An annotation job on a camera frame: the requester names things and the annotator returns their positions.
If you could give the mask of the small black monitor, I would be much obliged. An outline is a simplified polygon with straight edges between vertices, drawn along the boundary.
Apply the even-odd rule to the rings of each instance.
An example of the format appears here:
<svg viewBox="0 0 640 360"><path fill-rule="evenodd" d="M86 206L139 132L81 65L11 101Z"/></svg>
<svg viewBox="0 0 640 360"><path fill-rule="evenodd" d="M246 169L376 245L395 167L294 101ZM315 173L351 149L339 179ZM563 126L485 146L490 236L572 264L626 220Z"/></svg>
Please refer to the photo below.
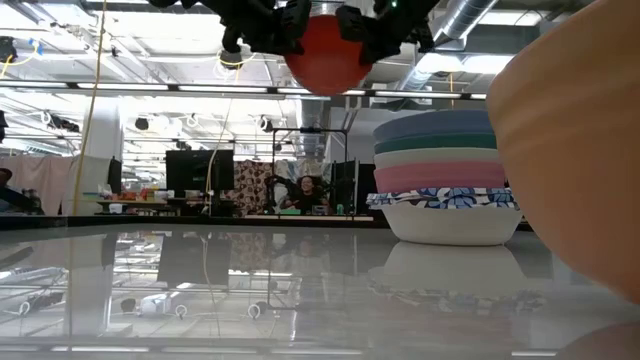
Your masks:
<svg viewBox="0 0 640 360"><path fill-rule="evenodd" d="M112 157L109 163L107 184L113 194L120 194L122 191L122 163Z"/></svg>

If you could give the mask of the person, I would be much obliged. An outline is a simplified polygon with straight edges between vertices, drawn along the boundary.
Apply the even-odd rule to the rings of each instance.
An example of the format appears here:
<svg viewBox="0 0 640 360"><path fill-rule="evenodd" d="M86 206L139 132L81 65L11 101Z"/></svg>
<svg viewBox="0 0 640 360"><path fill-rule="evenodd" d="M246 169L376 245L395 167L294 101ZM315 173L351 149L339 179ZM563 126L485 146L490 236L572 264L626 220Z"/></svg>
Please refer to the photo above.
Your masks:
<svg viewBox="0 0 640 360"><path fill-rule="evenodd" d="M13 173L0 168L0 213L43 215L41 199L34 189L14 188L9 185Z"/></svg>
<svg viewBox="0 0 640 360"><path fill-rule="evenodd" d="M330 203L324 194L317 177L305 175L296 182L293 191L289 191L281 200L281 210L296 209L301 215L312 215L315 207L323 206L329 210Z"/></svg>

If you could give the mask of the coral red plastic bowl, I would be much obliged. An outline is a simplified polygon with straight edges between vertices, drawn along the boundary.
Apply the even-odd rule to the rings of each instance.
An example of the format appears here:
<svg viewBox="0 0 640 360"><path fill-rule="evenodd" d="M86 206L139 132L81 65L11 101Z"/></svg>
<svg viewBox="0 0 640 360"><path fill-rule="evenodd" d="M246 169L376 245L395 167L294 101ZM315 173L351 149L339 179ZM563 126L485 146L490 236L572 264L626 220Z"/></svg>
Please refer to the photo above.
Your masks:
<svg viewBox="0 0 640 360"><path fill-rule="evenodd" d="M311 17L299 40L302 55L285 55L293 78L315 95L331 96L356 87L371 71L360 63L361 43L343 40L337 17Z"/></svg>

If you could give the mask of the blue patterned paper bowl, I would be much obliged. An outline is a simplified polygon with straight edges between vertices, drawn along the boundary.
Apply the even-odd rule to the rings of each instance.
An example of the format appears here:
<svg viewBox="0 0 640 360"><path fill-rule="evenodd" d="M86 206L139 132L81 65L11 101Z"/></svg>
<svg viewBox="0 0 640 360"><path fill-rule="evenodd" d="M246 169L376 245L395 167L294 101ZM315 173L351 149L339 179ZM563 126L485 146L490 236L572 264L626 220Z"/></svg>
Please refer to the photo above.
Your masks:
<svg viewBox="0 0 640 360"><path fill-rule="evenodd" d="M420 198L368 202L383 212L402 241L455 246L501 245L513 236L522 213L515 201L487 197Z"/></svg>
<svg viewBox="0 0 640 360"><path fill-rule="evenodd" d="M490 201L513 201L510 188L429 187L405 192L372 193L368 202L400 201L420 198L487 197Z"/></svg>

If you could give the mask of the cream plastic bowl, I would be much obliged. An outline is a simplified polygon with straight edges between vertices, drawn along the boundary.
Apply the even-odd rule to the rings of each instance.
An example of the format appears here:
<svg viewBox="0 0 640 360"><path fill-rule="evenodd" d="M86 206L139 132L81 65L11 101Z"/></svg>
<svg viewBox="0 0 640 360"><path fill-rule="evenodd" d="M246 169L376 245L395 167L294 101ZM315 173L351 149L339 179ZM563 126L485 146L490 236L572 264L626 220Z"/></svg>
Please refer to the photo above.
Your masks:
<svg viewBox="0 0 640 360"><path fill-rule="evenodd" d="M490 162L500 164L496 149L444 147L397 150L374 156L377 169L419 163Z"/></svg>

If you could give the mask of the brown patterned cloth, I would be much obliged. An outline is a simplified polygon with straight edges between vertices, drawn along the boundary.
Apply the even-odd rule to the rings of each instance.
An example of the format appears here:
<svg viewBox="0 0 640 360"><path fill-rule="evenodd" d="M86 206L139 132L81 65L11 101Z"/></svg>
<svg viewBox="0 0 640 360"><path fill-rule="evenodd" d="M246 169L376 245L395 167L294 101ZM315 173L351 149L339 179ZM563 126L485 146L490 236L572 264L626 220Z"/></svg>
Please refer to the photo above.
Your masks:
<svg viewBox="0 0 640 360"><path fill-rule="evenodd" d="M227 197L243 216L264 212L267 202L266 180L271 175L270 163L250 160L234 163L234 189L227 193Z"/></svg>

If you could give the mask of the teal plastic bowl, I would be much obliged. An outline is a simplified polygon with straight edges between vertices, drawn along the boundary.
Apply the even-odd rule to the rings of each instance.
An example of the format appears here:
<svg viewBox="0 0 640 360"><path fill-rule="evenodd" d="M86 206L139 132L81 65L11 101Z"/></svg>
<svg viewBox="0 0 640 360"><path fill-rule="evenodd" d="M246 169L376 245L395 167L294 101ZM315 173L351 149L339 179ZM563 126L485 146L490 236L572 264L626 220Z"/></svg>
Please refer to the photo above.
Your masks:
<svg viewBox="0 0 640 360"><path fill-rule="evenodd" d="M439 134L422 135L383 141L374 146L375 154L424 148L485 148L496 149L493 134Z"/></svg>

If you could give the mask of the black metal stand frame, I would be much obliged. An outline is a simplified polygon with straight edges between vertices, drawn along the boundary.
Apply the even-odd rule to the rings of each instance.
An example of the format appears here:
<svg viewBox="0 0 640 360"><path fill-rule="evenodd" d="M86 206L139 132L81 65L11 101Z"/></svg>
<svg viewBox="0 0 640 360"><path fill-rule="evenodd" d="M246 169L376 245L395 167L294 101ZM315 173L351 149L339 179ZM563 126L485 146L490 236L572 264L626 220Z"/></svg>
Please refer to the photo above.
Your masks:
<svg viewBox="0 0 640 360"><path fill-rule="evenodd" d="M334 129L275 128L271 171L265 180L266 212L304 216L354 214L355 163L326 162L325 139Z"/></svg>

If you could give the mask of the blue plastic bowl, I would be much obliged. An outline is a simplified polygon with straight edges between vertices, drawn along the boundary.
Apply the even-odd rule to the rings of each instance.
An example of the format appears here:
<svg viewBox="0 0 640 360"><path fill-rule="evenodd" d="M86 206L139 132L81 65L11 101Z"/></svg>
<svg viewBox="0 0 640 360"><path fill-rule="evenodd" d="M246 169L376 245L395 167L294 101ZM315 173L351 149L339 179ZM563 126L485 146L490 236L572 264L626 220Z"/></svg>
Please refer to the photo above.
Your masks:
<svg viewBox="0 0 640 360"><path fill-rule="evenodd" d="M425 112L390 120L373 131L380 143L420 135L492 134L488 113L484 110L444 110Z"/></svg>

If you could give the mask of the pink plastic bowl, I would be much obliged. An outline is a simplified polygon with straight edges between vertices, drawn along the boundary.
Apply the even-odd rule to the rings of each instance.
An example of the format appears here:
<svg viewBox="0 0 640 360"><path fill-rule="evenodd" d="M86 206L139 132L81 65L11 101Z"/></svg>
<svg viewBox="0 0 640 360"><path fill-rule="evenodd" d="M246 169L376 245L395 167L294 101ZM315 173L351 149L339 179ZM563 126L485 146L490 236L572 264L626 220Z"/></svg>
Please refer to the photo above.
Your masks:
<svg viewBox="0 0 640 360"><path fill-rule="evenodd" d="M376 169L374 178L382 193L442 187L496 188L506 181L501 164L476 161L397 165Z"/></svg>

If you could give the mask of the wooden table top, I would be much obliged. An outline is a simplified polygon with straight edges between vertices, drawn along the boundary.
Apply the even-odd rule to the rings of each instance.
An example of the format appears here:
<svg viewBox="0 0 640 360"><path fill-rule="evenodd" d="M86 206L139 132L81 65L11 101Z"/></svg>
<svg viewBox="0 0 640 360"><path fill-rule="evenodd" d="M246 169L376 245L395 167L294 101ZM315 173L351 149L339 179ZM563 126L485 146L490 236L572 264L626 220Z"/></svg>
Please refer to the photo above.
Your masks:
<svg viewBox="0 0 640 360"><path fill-rule="evenodd" d="M244 219L254 220L292 220L292 221L349 221L349 222L373 222L375 219L370 216L342 216L342 215L288 215L288 214L267 214L267 215L246 215Z"/></svg>

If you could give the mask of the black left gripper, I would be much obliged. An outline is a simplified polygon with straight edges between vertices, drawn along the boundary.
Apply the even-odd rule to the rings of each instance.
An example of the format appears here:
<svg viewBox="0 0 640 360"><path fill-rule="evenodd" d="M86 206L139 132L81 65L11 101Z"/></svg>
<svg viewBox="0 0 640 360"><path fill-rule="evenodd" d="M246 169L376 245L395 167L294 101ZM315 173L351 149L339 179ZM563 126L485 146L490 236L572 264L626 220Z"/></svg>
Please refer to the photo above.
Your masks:
<svg viewBox="0 0 640 360"><path fill-rule="evenodd" d="M241 51L242 40L252 52L303 55L300 39L306 32L311 0L288 0L276 8L276 0L199 0L220 16L225 27L222 46L229 53Z"/></svg>

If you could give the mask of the cluttered work table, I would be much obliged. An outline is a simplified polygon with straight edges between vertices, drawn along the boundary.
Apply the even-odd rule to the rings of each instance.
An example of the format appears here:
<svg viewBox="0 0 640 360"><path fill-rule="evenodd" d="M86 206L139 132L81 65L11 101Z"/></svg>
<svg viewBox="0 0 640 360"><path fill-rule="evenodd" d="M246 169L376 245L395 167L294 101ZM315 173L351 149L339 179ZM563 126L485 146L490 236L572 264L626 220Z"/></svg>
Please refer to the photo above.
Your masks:
<svg viewBox="0 0 640 360"><path fill-rule="evenodd" d="M85 202L96 203L100 215L190 216L197 215L208 205L204 196L193 191L191 197L177 197L173 190L142 189L119 194L101 190L85 192Z"/></svg>

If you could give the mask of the peach plastic bowl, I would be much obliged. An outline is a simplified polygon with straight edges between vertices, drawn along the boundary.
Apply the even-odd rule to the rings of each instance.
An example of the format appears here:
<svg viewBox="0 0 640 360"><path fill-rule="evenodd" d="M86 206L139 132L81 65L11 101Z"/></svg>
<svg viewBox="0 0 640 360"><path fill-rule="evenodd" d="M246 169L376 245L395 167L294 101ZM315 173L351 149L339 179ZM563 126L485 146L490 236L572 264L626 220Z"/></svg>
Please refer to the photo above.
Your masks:
<svg viewBox="0 0 640 360"><path fill-rule="evenodd" d="M568 266L640 304L640 0L594 0L487 98L526 219Z"/></svg>

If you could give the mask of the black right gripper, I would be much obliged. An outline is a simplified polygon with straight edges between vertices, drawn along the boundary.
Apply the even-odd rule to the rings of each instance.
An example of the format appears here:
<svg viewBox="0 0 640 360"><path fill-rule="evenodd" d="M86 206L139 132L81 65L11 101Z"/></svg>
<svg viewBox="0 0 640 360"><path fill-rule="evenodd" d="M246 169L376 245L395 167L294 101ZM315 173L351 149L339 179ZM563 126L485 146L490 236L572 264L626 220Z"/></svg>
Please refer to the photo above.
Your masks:
<svg viewBox="0 0 640 360"><path fill-rule="evenodd" d="M400 53L403 43L418 46L419 53L434 48L428 14L440 0L374 0L372 33L367 33L359 8L342 5L335 11L340 36L362 42L360 64L374 64Z"/></svg>

